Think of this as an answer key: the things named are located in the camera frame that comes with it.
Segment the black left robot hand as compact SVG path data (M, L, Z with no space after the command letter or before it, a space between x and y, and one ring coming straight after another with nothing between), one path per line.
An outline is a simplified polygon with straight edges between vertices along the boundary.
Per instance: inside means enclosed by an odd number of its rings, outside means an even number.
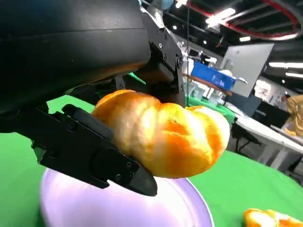
M47 101L103 80L119 89L136 72L150 94L183 106L181 65L172 36L136 0L3 0L0 131L31 139L42 166L155 196L151 173L119 152L102 121L71 104L51 114Z

